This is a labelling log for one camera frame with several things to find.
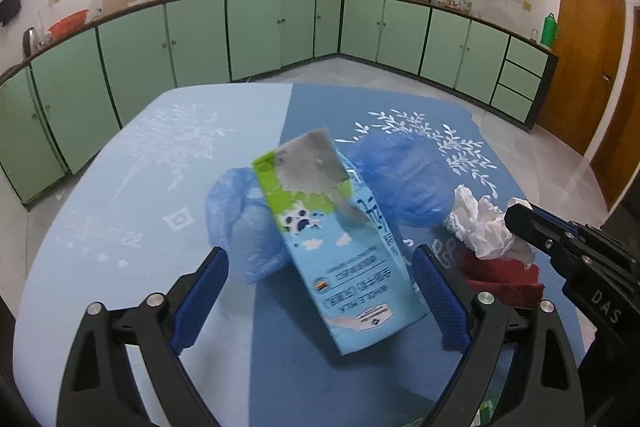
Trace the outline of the white tissue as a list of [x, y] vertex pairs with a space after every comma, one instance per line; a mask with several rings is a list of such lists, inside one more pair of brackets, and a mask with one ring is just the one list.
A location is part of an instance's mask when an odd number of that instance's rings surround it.
[[454, 205], [444, 225], [477, 259], [514, 260], [526, 269], [534, 264], [532, 247], [506, 227], [506, 213], [488, 195], [476, 199], [463, 184], [454, 190]]

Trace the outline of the blue plastic bag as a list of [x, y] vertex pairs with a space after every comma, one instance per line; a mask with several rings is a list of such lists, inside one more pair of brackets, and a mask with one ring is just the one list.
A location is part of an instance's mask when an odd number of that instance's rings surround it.
[[[390, 225], [431, 228], [454, 207], [457, 186], [435, 142], [372, 133], [338, 149], [363, 176]], [[231, 271], [255, 284], [292, 263], [253, 168], [232, 168], [205, 201], [209, 244], [227, 251]]]

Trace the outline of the blue milk carton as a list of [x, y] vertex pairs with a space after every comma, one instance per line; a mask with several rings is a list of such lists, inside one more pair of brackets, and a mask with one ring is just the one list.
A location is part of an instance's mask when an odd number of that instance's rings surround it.
[[425, 317], [381, 206], [328, 130], [282, 144], [253, 169], [338, 351], [360, 351]]

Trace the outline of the green white wrapper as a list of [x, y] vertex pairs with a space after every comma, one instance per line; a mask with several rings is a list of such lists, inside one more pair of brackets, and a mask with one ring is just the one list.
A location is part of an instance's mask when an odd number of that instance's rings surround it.
[[495, 415], [497, 404], [497, 399], [485, 400], [476, 411], [471, 427], [488, 426]]

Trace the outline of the green lower kitchen cabinets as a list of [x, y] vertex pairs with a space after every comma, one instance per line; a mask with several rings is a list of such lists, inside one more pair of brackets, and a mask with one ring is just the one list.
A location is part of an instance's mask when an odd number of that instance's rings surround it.
[[20, 202], [75, 173], [162, 93], [341, 55], [533, 128], [556, 58], [409, 0], [171, 0], [90, 23], [1, 78], [1, 170]]

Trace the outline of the dark red sponge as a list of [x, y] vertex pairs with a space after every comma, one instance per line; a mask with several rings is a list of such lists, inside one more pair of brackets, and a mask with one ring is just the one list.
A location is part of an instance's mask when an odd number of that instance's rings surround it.
[[488, 291], [506, 306], [533, 309], [544, 295], [537, 265], [526, 268], [518, 260], [480, 260], [462, 249], [458, 267], [474, 291]]

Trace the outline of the brown wooden door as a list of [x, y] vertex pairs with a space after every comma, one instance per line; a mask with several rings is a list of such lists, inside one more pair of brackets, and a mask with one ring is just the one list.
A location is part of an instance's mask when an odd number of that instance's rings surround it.
[[639, 170], [639, 7], [634, 7], [629, 61], [615, 112], [590, 161], [606, 208], [613, 210]]
[[558, 58], [537, 124], [585, 154], [608, 105], [625, 35], [625, 0], [561, 0]]

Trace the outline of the blue tree-print tablecloth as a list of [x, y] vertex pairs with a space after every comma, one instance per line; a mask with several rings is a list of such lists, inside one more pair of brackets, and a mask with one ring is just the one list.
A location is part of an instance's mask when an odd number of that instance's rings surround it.
[[172, 90], [43, 239], [17, 388], [43, 426], [580, 426], [551, 225], [456, 104]]

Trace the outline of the green thermos bottle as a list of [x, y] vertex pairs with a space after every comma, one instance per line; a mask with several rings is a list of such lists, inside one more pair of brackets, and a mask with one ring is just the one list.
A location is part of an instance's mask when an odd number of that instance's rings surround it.
[[542, 31], [540, 34], [540, 43], [547, 48], [552, 48], [556, 38], [558, 38], [558, 21], [553, 13], [549, 13], [544, 18], [544, 24], [542, 25]]

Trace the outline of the steel kettle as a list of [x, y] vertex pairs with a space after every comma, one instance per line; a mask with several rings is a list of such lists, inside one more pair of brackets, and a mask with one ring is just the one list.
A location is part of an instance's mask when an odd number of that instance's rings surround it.
[[29, 58], [33, 56], [39, 49], [40, 38], [35, 27], [29, 27], [24, 31], [22, 37], [23, 56]]

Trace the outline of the orange plastic basin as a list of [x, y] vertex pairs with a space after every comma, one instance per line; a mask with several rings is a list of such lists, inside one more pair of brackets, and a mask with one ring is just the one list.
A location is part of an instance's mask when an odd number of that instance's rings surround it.
[[85, 26], [88, 13], [89, 10], [84, 9], [58, 20], [48, 28], [49, 34], [54, 40], [58, 40], [78, 31]]

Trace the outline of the dark hanging towel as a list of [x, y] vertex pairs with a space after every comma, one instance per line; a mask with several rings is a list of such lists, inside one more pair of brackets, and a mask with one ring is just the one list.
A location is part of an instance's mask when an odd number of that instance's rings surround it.
[[6, 26], [11, 23], [22, 8], [21, 0], [2, 0], [0, 2], [0, 24]]

